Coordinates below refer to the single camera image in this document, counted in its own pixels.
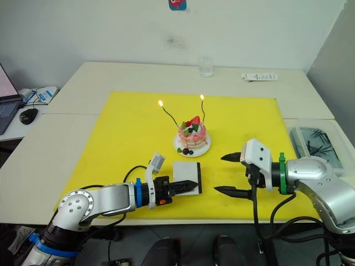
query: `pink cake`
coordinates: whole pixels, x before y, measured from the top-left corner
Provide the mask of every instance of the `pink cake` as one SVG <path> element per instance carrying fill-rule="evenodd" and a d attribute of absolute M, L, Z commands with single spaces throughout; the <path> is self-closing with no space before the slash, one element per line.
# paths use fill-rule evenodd
<path fill-rule="evenodd" d="M 196 116 L 190 121 L 183 122 L 179 127 L 179 138 L 181 147 L 178 152 L 193 154 L 194 149 L 207 145 L 206 127 L 200 122 L 200 117 Z"/>

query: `blue ring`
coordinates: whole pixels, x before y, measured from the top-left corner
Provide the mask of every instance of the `blue ring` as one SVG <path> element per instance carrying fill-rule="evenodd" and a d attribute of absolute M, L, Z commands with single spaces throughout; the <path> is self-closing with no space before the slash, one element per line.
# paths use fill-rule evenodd
<path fill-rule="evenodd" d="M 140 178 L 137 178 L 136 184 L 134 185 L 136 188 L 137 194 L 137 208 L 142 207 L 142 183 L 140 182 Z"/>
<path fill-rule="evenodd" d="M 77 251 L 62 251 L 54 248 L 49 248 L 39 240 L 39 234 L 33 233 L 29 236 L 29 240 L 35 244 L 35 246 L 44 253 L 51 254 L 58 257 L 73 258 L 78 255 Z"/>

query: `white robotic arm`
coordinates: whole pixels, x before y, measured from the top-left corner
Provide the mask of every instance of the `white robotic arm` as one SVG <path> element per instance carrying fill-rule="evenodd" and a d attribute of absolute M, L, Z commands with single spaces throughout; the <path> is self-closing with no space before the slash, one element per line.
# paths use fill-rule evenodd
<path fill-rule="evenodd" d="M 222 159 L 246 166 L 252 186 L 269 191 L 278 187 L 283 195 L 301 191 L 308 196 L 331 234 L 353 245 L 352 249 L 341 250 L 340 255 L 344 265 L 355 265 L 355 189 L 340 179 L 327 161 L 311 156 L 285 162 L 281 153 L 279 162 L 272 162 L 270 150 L 256 139 L 249 140 L 241 152 Z M 215 189 L 230 197 L 252 200 L 251 190 L 226 186 Z"/>
<path fill-rule="evenodd" d="M 63 197 L 58 212 L 39 236 L 33 234 L 34 247 L 22 266 L 70 266 L 87 239 L 91 222 L 99 215 L 114 216 L 132 212 L 139 207 L 171 203 L 172 196 L 191 191 L 197 186 L 192 181 L 169 182 L 168 176 L 157 177 L 165 158 L 156 153 L 145 172 L 147 183 L 113 184 L 96 190 L 74 190 Z"/>

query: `white card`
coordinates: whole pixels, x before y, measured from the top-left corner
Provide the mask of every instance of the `white card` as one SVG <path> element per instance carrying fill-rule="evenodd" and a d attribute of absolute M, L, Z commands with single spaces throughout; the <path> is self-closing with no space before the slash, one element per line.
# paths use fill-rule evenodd
<path fill-rule="evenodd" d="M 199 162 L 173 162 L 174 182 L 191 180 L 199 185 L 190 192 L 178 195 L 198 195 L 202 194 L 201 169 Z"/>

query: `clear glass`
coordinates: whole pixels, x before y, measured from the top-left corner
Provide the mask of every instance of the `clear glass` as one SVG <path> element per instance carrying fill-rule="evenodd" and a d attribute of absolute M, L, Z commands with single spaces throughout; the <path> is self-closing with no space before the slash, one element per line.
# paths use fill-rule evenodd
<path fill-rule="evenodd" d="M 213 61 L 210 57 L 200 57 L 199 59 L 200 75 L 208 78 L 213 75 Z"/>

